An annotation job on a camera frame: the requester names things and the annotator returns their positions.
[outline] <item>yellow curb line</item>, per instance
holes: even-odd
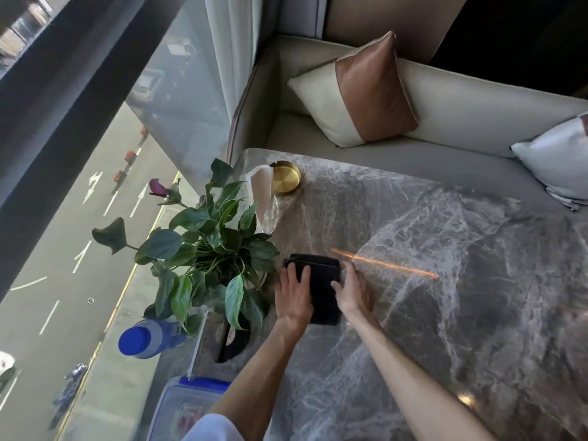
[[[176,182],[179,177],[180,177],[180,172],[178,171],[176,173],[176,176],[173,178],[173,182]],[[149,233],[147,235],[149,235],[152,232],[152,230],[155,229],[155,225],[159,221],[161,214],[164,212],[164,207],[165,206],[159,207],[159,212],[157,214],[157,217],[155,218],[155,221],[153,222],[153,225],[151,226],[151,229],[149,230]],[[137,264],[135,264],[133,266],[133,269],[131,269],[129,278],[126,280],[125,287],[122,289],[121,296],[118,297],[118,301],[117,301],[116,305],[114,306],[114,310],[112,310],[111,317],[108,319],[108,323],[106,325],[106,328],[104,328],[104,335],[105,336],[106,336],[108,329],[112,325],[112,321],[114,320],[114,316],[116,314],[116,311],[118,311],[118,309],[121,305],[122,297],[125,296],[126,290],[128,289],[128,287],[130,285],[130,281],[133,278],[133,275],[135,275],[136,270],[137,270]],[[88,361],[88,370],[86,371],[86,374],[84,374],[84,377],[82,378],[82,382],[80,382],[79,387],[77,388],[77,392],[76,392],[75,396],[73,397],[73,400],[70,404],[70,407],[68,408],[68,411],[65,412],[65,414],[63,415],[63,418],[61,419],[61,424],[59,424],[59,429],[57,429],[57,433],[55,434],[55,437],[53,438],[54,441],[59,441],[59,438],[61,437],[61,433],[63,432],[63,429],[65,429],[65,425],[68,422],[68,419],[71,415],[72,409],[75,406],[77,399],[78,399],[80,393],[82,392],[82,389],[84,388],[84,384],[86,383],[86,378],[88,377],[88,373],[90,372],[90,369],[92,368],[92,364],[94,363],[94,360],[96,359],[96,356],[98,355],[98,352],[99,352],[101,346],[102,346],[102,341],[98,342],[98,346],[96,347],[96,349],[94,350],[94,353],[92,354],[92,357],[90,357],[90,360]]]

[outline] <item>container lid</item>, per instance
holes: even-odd
[[[118,339],[118,349],[126,356],[142,353],[151,343],[151,332],[142,326],[129,328]]]
[[[230,383],[209,378],[173,378],[153,414],[147,441],[181,441]]]

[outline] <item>sofa armrest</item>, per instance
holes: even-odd
[[[280,103],[280,62],[273,43],[263,51],[231,121],[226,160],[232,165],[248,148],[265,148]]]

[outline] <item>plastic bottle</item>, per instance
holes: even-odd
[[[186,336],[180,332],[181,328],[179,322],[141,320],[121,334],[118,349],[126,356],[149,359],[183,343]]]

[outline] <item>person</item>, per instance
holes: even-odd
[[[402,415],[419,441],[491,441],[494,436],[457,398],[410,360],[372,314],[364,275],[343,262],[345,282],[334,281],[337,303],[369,350]],[[277,390],[294,347],[312,316],[311,268],[300,281],[294,263],[275,284],[277,320],[260,349],[185,441],[258,441],[268,427]]]

